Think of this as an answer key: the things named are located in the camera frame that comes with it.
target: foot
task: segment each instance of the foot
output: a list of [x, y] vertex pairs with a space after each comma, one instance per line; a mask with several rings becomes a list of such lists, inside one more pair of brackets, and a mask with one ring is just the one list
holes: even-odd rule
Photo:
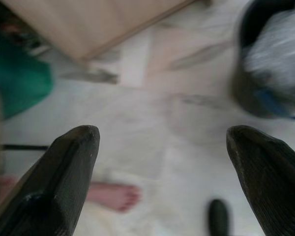
[[0, 203], [14, 188], [18, 179], [12, 176], [0, 176]]
[[140, 200], [141, 191], [135, 186], [93, 183], [87, 201], [101, 204], [118, 212], [128, 212]]

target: person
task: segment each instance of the person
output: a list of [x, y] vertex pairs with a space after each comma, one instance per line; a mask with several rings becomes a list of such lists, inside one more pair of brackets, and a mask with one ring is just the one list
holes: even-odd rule
[[[13, 176], [0, 176], [0, 203], [17, 181]], [[141, 190], [136, 186], [93, 182], [89, 186], [86, 200], [125, 213], [131, 210], [140, 198]]]

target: green cloth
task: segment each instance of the green cloth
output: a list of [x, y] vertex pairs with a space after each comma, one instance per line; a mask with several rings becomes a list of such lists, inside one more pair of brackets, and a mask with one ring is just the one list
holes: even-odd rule
[[0, 96], [4, 118], [37, 104], [52, 87], [49, 65], [28, 56], [0, 35]]

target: dark green shoe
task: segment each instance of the dark green shoe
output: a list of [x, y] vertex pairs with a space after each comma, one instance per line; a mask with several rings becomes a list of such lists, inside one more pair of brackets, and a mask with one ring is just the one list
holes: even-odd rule
[[213, 200], [208, 210], [208, 227], [210, 236], [229, 235], [229, 213], [226, 204], [219, 200]]

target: white marble floor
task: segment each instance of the white marble floor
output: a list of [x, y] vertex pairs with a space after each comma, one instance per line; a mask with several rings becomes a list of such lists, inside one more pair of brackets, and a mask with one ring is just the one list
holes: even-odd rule
[[[295, 149], [295, 122], [255, 118], [228, 96], [236, 20], [246, 3], [197, 1], [95, 59], [92, 69], [114, 74], [120, 85], [93, 83], [96, 76], [63, 55], [45, 55], [55, 88], [5, 121], [3, 140], [50, 144], [72, 127], [96, 125], [94, 178], [143, 189], [143, 201], [126, 215], [86, 203], [75, 236], [208, 235], [213, 198], [232, 209], [231, 235], [263, 235], [228, 158], [226, 130], [251, 125]], [[6, 172], [21, 175], [41, 153], [5, 155]]]

